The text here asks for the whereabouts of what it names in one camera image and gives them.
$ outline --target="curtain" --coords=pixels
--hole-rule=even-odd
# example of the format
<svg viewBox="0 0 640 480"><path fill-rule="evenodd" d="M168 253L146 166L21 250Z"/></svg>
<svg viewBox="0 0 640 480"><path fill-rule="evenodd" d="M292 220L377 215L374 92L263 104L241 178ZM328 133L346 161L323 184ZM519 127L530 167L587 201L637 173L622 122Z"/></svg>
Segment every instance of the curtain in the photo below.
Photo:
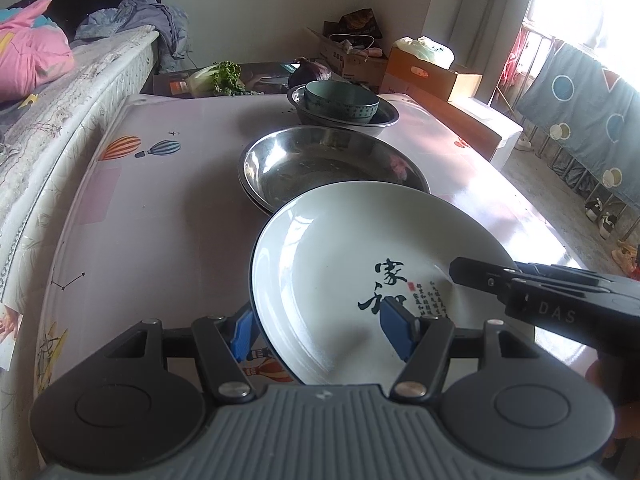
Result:
<svg viewBox="0 0 640 480"><path fill-rule="evenodd" d="M456 63L482 74L476 98L489 102L530 0L462 0L449 47Z"/></svg>

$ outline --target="floor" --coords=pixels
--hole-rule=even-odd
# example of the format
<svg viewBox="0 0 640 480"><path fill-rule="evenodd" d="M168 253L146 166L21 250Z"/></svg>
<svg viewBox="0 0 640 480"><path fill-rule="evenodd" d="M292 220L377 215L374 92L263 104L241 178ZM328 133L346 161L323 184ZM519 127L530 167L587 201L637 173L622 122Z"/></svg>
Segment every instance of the floor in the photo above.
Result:
<svg viewBox="0 0 640 480"><path fill-rule="evenodd" d="M513 150L502 168L502 174L558 231L566 245L575 251L588 269L622 275L611 258L611 251L616 248L616 240L626 232L626 226L636 219L636 214L628 209L609 240L603 240L596 225L584 214L584 199L547 166L547 152L552 156L554 151L550 146L540 159L533 152ZM637 236L628 241L637 243Z"/></svg>

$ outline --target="green ceramic bowl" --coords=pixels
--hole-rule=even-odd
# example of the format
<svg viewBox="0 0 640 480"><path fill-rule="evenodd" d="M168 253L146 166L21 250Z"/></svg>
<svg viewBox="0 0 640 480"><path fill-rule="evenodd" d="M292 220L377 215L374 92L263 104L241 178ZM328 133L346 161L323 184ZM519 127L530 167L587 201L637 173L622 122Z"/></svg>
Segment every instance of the green ceramic bowl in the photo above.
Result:
<svg viewBox="0 0 640 480"><path fill-rule="evenodd" d="M357 123L369 123L380 103L372 91L331 80L307 83L305 99L306 107L313 113Z"/></svg>

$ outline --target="blue cloth with circles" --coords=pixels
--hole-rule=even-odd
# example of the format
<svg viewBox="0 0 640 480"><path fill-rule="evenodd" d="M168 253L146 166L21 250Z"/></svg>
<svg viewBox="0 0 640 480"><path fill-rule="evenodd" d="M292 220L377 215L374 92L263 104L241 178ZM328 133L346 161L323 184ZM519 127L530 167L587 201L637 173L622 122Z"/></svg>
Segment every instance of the blue cloth with circles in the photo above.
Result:
<svg viewBox="0 0 640 480"><path fill-rule="evenodd" d="M640 210L640 93L618 74L561 44L516 110Z"/></svg>

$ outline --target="screw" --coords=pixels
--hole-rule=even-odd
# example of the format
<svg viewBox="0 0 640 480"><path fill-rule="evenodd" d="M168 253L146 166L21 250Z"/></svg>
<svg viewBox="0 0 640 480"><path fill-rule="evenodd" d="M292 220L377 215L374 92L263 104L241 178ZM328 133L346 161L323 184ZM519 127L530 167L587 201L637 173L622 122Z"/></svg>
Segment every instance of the screw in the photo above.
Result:
<svg viewBox="0 0 640 480"><path fill-rule="evenodd" d="M251 388L246 383L231 381L220 384L218 392L227 399L242 399L251 393Z"/></svg>
<svg viewBox="0 0 640 480"><path fill-rule="evenodd" d="M427 394L427 387L424 384L416 383L415 381L404 381L396 384L394 388L396 394L406 399L418 399L424 397Z"/></svg>

